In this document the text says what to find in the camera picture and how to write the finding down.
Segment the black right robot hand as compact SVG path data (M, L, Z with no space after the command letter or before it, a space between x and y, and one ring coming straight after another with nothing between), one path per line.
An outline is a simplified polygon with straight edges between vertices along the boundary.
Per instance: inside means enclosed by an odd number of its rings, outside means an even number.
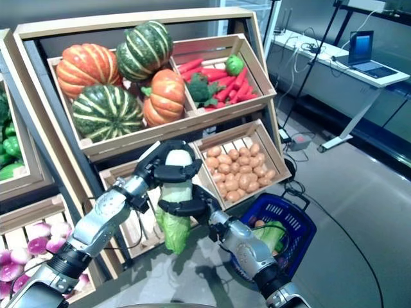
M207 225L211 214L222 210L218 199L201 185L193 185L192 199L188 201L160 200L158 206L178 217L193 217L200 225Z

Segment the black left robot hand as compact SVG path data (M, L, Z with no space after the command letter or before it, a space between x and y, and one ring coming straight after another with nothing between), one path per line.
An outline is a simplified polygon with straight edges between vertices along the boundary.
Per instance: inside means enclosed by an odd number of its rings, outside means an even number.
M166 157L172 150L188 152L192 163L187 166L166 165ZM183 140L156 141L139 158L133 175L142 178L150 189L163 183L182 183L197 175L202 161L195 157L193 149Z

